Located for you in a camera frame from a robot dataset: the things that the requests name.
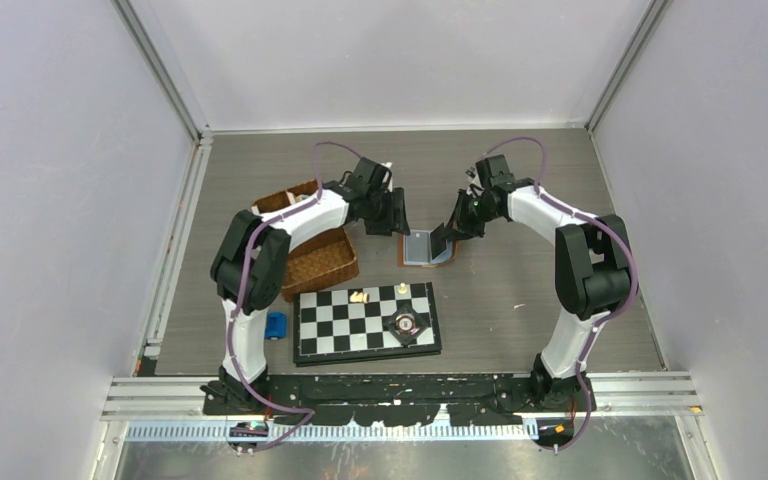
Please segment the brown leather card holder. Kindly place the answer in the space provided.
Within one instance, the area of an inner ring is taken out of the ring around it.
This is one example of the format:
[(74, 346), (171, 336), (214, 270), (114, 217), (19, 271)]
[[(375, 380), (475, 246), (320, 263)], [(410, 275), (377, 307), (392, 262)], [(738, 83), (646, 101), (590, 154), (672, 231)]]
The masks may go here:
[(430, 230), (412, 230), (409, 235), (401, 236), (397, 264), (400, 267), (435, 268), (454, 260), (457, 248), (451, 241), (442, 253), (432, 256), (430, 234)]

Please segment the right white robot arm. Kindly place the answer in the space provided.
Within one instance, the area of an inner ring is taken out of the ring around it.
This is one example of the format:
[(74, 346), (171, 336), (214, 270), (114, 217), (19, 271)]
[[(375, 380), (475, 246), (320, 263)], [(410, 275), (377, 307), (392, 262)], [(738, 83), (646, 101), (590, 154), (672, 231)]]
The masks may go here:
[(449, 220), (430, 235), (433, 258), (458, 241), (481, 237), (488, 222), (524, 225), (555, 249), (554, 284), (561, 304), (555, 330), (535, 358), (529, 397), (556, 410), (580, 390), (589, 352), (602, 325), (637, 293), (624, 221), (594, 217), (550, 195), (537, 181), (518, 179), (502, 155), (479, 160), (469, 172)]

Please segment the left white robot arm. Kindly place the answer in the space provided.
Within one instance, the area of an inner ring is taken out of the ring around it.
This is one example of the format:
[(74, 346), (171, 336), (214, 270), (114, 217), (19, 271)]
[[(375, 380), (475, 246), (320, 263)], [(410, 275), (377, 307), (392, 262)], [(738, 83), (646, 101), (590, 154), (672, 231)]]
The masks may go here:
[(314, 237), (360, 221), (367, 234), (406, 234), (404, 190), (389, 165), (361, 157), (343, 180), (317, 182), (307, 198), (268, 212), (238, 212), (209, 275), (225, 311), (225, 353), (219, 380), (240, 412), (258, 412), (267, 398), (264, 332), (292, 251)]

